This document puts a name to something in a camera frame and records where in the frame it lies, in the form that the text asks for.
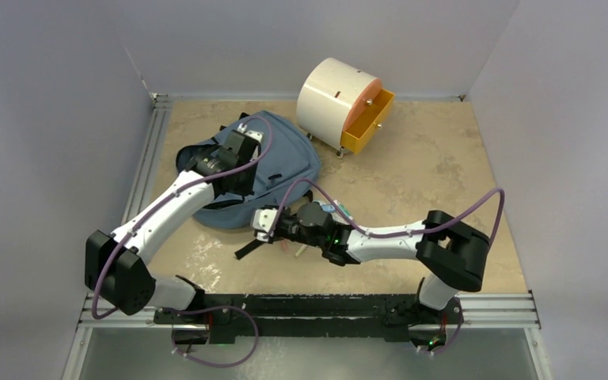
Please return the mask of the green white glue stick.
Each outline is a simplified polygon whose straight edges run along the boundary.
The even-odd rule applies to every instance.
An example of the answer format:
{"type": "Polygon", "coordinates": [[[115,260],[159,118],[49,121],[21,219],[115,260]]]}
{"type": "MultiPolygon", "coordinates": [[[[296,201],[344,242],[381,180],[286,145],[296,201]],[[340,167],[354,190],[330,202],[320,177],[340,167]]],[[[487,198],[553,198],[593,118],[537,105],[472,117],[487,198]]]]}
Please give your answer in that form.
{"type": "Polygon", "coordinates": [[[349,210],[338,199],[335,199],[334,203],[335,203],[335,205],[337,205],[339,207],[339,209],[342,211],[343,215],[345,215],[350,220],[353,219],[353,216],[351,215],[349,210]]]}

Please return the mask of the blue backpack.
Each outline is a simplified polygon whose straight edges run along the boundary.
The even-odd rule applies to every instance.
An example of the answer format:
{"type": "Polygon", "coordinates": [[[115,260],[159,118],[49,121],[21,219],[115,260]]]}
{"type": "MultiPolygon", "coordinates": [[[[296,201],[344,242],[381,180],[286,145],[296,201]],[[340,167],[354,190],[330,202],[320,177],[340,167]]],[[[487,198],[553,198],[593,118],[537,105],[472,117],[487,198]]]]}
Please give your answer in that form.
{"type": "MultiPolygon", "coordinates": [[[[178,173],[184,170],[190,159],[200,155],[203,151],[214,145],[223,144],[230,134],[236,130],[241,122],[250,116],[260,116],[272,126],[273,140],[266,157],[254,166],[256,179],[253,185],[253,194],[241,196],[227,193],[218,196],[213,203],[197,211],[192,217],[200,224],[224,230],[233,230],[248,227],[253,212],[264,206],[278,207],[287,192],[287,189],[298,178],[307,178],[316,181],[321,171],[321,160],[311,141],[290,120],[262,110],[253,115],[243,112],[240,119],[229,126],[219,127],[219,132],[213,137],[188,145],[177,152],[175,167],[178,173]]],[[[295,201],[306,197],[313,200],[310,185],[301,182],[287,197],[286,207],[295,201]]]]}

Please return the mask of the white marker pen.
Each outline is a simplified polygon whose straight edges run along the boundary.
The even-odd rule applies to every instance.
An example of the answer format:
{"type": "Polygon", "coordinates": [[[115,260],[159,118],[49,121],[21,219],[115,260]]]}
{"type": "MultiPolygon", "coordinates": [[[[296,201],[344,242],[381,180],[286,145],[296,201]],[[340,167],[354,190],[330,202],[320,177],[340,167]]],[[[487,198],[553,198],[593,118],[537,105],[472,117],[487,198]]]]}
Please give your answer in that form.
{"type": "Polygon", "coordinates": [[[295,256],[296,256],[296,257],[300,257],[300,256],[301,256],[301,255],[302,255],[302,254],[303,254],[303,253],[304,253],[304,252],[307,250],[307,248],[308,248],[308,246],[306,246],[306,245],[305,245],[305,246],[303,246],[303,247],[301,247],[301,248],[300,248],[300,249],[297,251],[297,253],[295,254],[295,256]]]}

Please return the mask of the blister pack with blue items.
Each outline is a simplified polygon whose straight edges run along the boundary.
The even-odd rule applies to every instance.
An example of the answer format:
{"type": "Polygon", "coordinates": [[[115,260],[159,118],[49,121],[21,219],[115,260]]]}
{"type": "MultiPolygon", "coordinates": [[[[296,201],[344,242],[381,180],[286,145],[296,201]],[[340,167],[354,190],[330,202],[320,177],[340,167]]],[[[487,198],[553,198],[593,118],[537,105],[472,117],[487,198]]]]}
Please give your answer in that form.
{"type": "Polygon", "coordinates": [[[319,204],[321,206],[321,209],[325,212],[328,212],[329,214],[331,214],[335,219],[342,219],[342,211],[339,209],[339,207],[334,203],[334,200],[332,203],[329,203],[327,201],[321,200],[321,199],[315,199],[314,200],[315,203],[319,204]]]}

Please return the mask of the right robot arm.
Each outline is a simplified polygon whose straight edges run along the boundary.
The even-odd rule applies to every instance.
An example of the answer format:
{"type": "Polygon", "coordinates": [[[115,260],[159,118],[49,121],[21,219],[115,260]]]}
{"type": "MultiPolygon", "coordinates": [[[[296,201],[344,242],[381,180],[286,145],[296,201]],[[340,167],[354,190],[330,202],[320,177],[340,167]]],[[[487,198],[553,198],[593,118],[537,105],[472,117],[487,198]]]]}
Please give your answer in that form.
{"type": "Polygon", "coordinates": [[[316,247],[330,263],[345,266],[371,260],[418,260],[429,275],[413,300],[415,316],[434,321],[459,292],[482,288],[489,237],[443,211],[426,219],[389,227],[354,227],[340,222],[319,203],[296,212],[266,206],[254,212],[251,226],[259,241],[294,241],[316,247]]]}

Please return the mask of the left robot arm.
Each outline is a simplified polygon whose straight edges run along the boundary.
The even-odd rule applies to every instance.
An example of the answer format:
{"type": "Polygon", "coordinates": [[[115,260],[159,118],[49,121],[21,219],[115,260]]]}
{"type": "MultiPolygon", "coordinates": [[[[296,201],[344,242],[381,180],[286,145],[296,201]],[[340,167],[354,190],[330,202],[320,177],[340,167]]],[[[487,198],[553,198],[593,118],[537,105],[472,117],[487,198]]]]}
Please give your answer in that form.
{"type": "Polygon", "coordinates": [[[85,243],[85,285],[92,291],[91,313],[100,320],[111,312],[133,315],[147,306],[173,309],[186,324],[204,313],[203,290],[180,276],[158,278],[148,264],[162,245],[194,213],[219,196],[248,196],[258,162],[272,133],[240,124],[224,142],[192,155],[174,182],[150,205],[110,233],[96,230],[85,243]],[[111,311],[98,309],[105,300],[111,311]]]}

